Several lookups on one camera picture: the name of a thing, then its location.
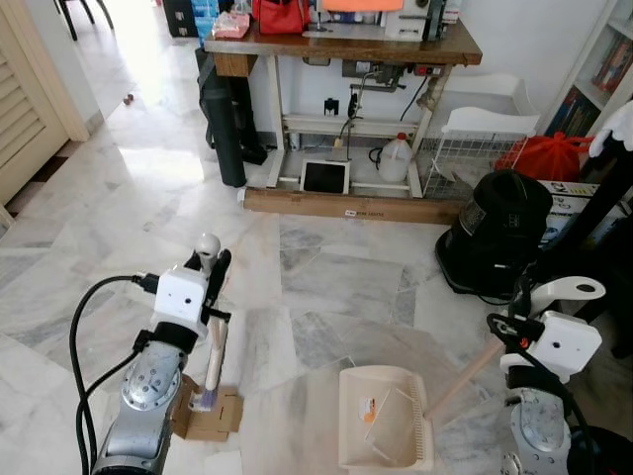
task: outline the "red plastic bag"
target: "red plastic bag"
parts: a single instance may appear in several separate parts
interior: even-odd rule
[[[308,0],[254,0],[253,17],[262,35],[300,34],[310,22]]]
[[[577,182],[581,172],[579,154],[589,150],[593,138],[568,137],[557,132],[553,137],[532,137],[514,164],[514,170],[537,180]],[[508,155],[517,153],[511,150]],[[507,168],[508,157],[503,156],[495,170]]]

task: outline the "marble floor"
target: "marble floor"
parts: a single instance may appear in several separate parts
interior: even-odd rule
[[[108,3],[113,16],[125,10],[122,1]],[[155,48],[144,70],[125,53],[137,45],[119,29],[112,43],[102,25],[92,30],[78,20],[77,47],[101,54],[93,66],[104,72],[93,71],[96,77],[122,61],[134,103],[115,105],[121,93],[104,90],[112,104],[106,125],[0,239],[3,473],[79,473],[67,349],[78,300],[103,277],[182,262],[204,231],[233,254],[221,300],[233,312],[222,383],[238,387],[244,415],[226,443],[174,437],[165,474],[345,473],[336,464],[337,412],[327,409],[335,407],[338,372],[402,366],[422,375],[432,401],[484,347],[485,316],[494,307],[445,284],[433,255],[445,227],[242,210],[204,141],[196,42],[166,37],[148,1],[126,4],[156,22],[141,36],[145,48]],[[249,180],[265,176],[266,166],[248,165]],[[79,330],[84,377],[94,380],[127,355],[150,315],[151,299],[137,288],[100,291]],[[631,438],[632,359],[614,361],[611,322],[597,325],[604,345],[572,385],[590,423]],[[198,380],[207,350],[201,343],[187,367]],[[93,397],[101,437],[116,413],[117,388],[109,382]],[[492,363],[438,415],[433,473],[497,473],[503,390]]]

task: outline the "white plastic jug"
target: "white plastic jug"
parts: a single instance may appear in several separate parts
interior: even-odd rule
[[[407,178],[408,164],[411,162],[413,152],[406,138],[407,135],[400,132],[397,139],[383,146],[378,173],[389,183],[400,182]]]

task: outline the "black vacuum cleaner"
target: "black vacuum cleaner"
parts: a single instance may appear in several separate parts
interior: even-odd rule
[[[514,282],[538,253],[552,196],[513,170],[486,175],[435,245],[451,288],[460,294],[508,299]]]

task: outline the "wooden door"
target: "wooden door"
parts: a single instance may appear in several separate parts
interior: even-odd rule
[[[0,205],[68,140],[0,9]]]

